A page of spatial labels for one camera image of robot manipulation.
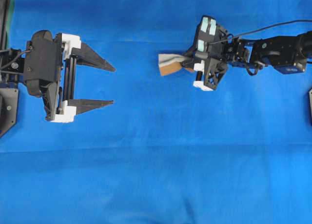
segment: wire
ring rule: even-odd
[[[11,60],[8,64],[5,64],[4,66],[0,67],[0,70],[3,70],[4,68],[10,66],[13,62],[15,62],[21,55],[25,54],[25,53],[28,53],[28,52],[31,52],[31,50],[25,50],[23,52],[20,52],[16,55],[16,57]]]
[[[274,24],[274,25],[269,25],[269,26],[263,27],[261,29],[257,29],[257,30],[253,30],[253,31],[245,32],[245,33],[241,33],[239,35],[235,35],[235,36],[233,36],[231,38],[227,38],[227,39],[224,39],[224,40],[220,40],[220,41],[216,41],[216,42],[210,42],[208,44],[216,44],[216,43],[220,43],[220,42],[226,42],[226,41],[229,41],[229,40],[232,40],[232,39],[244,36],[244,35],[250,35],[250,34],[253,34],[253,33],[260,32],[262,30],[270,29],[272,27],[276,27],[276,26],[280,26],[280,25],[286,25],[286,24],[291,24],[291,23],[296,23],[296,22],[312,22],[312,20],[292,20],[292,21],[287,21],[287,22],[281,22],[281,23],[278,23],[278,24]]]

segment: blue backdrop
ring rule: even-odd
[[[10,45],[41,29],[80,35],[117,71],[78,67],[75,98],[115,104],[50,123],[20,85],[18,123],[0,140],[0,224],[311,223],[310,67],[230,67],[207,93],[157,65],[189,48],[203,14],[238,34],[312,19],[311,1],[16,0]]]

